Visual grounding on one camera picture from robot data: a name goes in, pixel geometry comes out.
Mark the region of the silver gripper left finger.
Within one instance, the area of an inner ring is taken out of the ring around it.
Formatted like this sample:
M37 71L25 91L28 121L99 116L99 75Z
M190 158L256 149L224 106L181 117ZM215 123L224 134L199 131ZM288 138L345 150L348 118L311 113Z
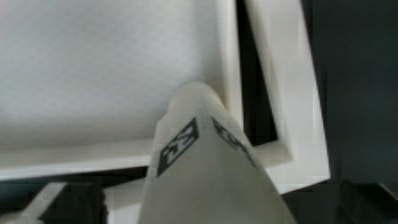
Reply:
M41 216L50 208L50 205L57 199L64 188L64 182L50 183L44 186L18 218L12 221L12 224L44 224L44 222L41 221Z

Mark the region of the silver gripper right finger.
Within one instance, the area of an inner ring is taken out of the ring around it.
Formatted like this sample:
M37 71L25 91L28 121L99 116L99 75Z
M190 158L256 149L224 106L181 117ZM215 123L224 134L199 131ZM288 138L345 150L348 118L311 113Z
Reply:
M380 196L391 202L398 202L398 183L377 183L380 188Z

